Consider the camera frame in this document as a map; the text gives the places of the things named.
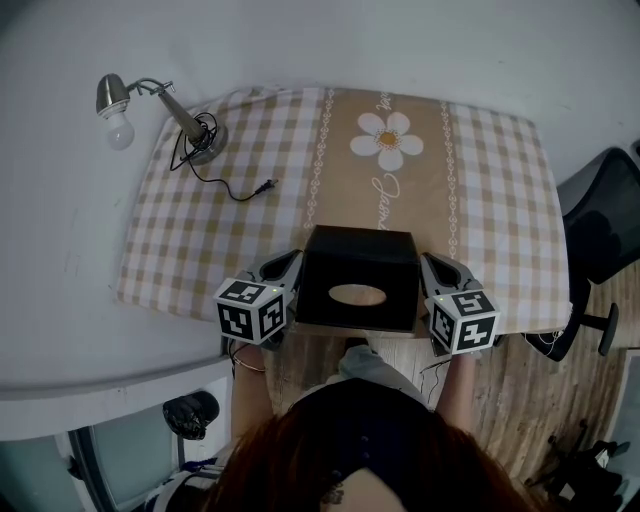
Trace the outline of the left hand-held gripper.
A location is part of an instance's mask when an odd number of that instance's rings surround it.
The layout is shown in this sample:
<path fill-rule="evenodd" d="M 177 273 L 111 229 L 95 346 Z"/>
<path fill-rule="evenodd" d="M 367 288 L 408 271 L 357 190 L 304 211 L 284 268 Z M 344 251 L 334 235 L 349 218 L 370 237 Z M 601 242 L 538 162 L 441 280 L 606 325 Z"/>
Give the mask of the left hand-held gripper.
<path fill-rule="evenodd" d="M 302 251 L 260 257 L 213 296 L 221 336 L 263 349 L 277 349 L 294 321 Z"/>

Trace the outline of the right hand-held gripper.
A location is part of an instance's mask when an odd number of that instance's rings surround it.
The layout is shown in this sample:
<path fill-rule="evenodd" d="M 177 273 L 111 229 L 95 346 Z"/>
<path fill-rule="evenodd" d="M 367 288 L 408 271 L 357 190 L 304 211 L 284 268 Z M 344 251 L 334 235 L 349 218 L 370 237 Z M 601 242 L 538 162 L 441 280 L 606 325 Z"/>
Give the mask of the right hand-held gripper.
<path fill-rule="evenodd" d="M 501 312 L 462 263 L 439 254 L 420 255 L 427 328 L 451 355 L 490 348 Z"/>

